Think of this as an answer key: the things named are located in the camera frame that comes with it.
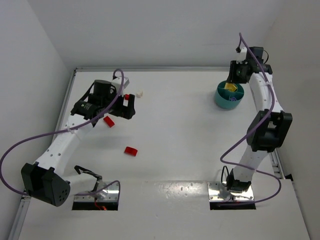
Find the yellow 2x4 lego brick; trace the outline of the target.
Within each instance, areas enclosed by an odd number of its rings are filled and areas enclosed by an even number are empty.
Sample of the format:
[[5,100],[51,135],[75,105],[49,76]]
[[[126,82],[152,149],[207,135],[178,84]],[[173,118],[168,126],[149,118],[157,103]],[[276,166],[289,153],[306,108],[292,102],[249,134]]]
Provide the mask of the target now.
[[224,89],[228,90],[229,92],[236,92],[238,90],[238,87],[234,83],[226,82],[225,85],[224,85]]

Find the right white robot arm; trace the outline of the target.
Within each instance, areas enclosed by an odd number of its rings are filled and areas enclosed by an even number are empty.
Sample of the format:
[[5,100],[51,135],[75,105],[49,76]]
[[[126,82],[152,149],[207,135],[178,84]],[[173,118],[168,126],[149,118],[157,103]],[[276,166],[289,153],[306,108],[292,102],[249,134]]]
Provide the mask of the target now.
[[278,102],[273,71],[263,60],[262,47],[238,48],[238,58],[230,63],[227,83],[248,84],[257,111],[247,129],[247,147],[240,162],[226,178],[226,188],[233,192],[245,192],[252,184],[253,174],[262,160],[280,148],[287,136],[293,116],[285,112]]

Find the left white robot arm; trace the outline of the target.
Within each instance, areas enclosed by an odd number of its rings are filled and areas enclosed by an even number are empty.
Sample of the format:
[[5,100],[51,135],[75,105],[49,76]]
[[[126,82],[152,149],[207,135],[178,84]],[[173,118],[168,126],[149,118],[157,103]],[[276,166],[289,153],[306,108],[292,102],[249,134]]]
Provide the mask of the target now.
[[129,83],[127,77],[97,79],[92,83],[74,104],[65,123],[67,131],[59,134],[34,164],[22,167],[21,176],[29,196],[59,207],[69,196],[97,194],[103,186],[101,175],[78,165],[74,167],[76,175],[65,176],[64,171],[81,140],[104,117],[104,110],[127,120],[135,115],[135,96],[123,93]]

